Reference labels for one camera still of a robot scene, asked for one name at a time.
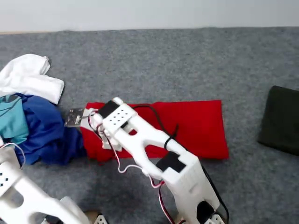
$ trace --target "white towel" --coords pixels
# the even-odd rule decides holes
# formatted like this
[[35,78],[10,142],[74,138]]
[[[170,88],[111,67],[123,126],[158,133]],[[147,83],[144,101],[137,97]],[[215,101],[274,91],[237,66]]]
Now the white towel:
[[49,68],[46,56],[26,54],[15,58],[0,71],[0,97],[19,92],[58,104],[64,82],[45,75]]

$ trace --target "dark green cloth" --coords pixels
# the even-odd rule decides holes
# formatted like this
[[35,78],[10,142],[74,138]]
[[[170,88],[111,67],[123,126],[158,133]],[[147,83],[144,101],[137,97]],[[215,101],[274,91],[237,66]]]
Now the dark green cloth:
[[299,155],[299,91],[273,86],[261,126],[259,143]]

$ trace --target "red towel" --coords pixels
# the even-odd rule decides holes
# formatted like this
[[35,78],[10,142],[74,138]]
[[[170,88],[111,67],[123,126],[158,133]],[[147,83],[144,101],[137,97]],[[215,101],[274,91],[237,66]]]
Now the red towel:
[[[87,103],[86,109],[100,109],[104,103]],[[166,130],[172,134],[176,124],[179,125],[176,141],[189,152],[198,157],[212,159],[228,158],[228,147],[222,120],[221,101],[156,102],[151,104],[158,112]],[[138,114],[157,129],[161,129],[153,111],[149,108],[136,108]],[[98,161],[107,161],[114,157],[112,150],[103,149],[100,139],[92,132],[81,128],[87,155]],[[149,158],[163,157],[164,148],[147,146]],[[131,155],[123,150],[118,152],[120,158]]]

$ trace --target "carpet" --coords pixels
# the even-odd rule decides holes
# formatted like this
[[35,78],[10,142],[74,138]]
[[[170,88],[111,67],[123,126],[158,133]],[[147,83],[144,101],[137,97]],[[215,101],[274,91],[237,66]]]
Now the carpet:
[[[0,67],[26,53],[50,58],[48,75],[65,81],[64,113],[119,96],[128,103],[221,99],[230,158],[201,160],[231,224],[295,224],[299,159],[256,142],[268,90],[299,90],[299,28],[203,28],[57,32],[0,36]],[[122,160],[122,167],[132,163]],[[87,158],[68,166],[26,166],[49,195],[99,209],[110,224],[166,224],[157,191],[139,170]],[[171,193],[163,190],[174,216]]]

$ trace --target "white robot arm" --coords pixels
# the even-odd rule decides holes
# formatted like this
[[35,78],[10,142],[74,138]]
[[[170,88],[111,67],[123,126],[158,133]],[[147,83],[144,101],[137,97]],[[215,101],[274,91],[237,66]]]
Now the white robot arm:
[[[90,123],[102,138],[104,148],[124,148],[146,176],[165,182],[186,224],[224,223],[215,214],[220,201],[198,157],[165,132],[155,129],[121,99],[114,98],[106,103],[93,115]],[[130,135],[133,129],[136,134]],[[163,148],[166,142],[168,154],[154,165],[148,159],[145,147],[154,145]]]
[[[93,115],[90,124],[84,122],[81,125],[86,128],[91,125],[102,138],[104,148],[118,151],[124,148],[146,176],[165,182],[174,195],[179,216],[183,217],[185,224],[224,224],[215,213],[220,205],[219,196],[198,158],[165,132],[147,123],[121,99],[109,101]],[[130,135],[133,129],[137,133]],[[154,165],[146,155],[147,145],[166,145],[169,152]],[[8,224],[33,224],[35,214],[41,212],[58,217],[65,224],[91,224],[70,198],[60,201],[51,198],[26,177],[20,170],[13,147],[4,146],[0,148],[1,219]],[[11,200],[16,191],[23,196],[22,205]],[[103,216],[99,216],[94,223],[107,224]]]
[[[99,215],[95,222],[91,222],[69,197],[57,200],[47,195],[20,170],[14,148],[10,145],[15,144],[7,143],[0,147],[0,218],[2,220],[7,224],[35,224],[35,216],[40,212],[58,218],[65,224],[107,224],[102,215]],[[12,200],[16,192],[23,197],[21,205]]]

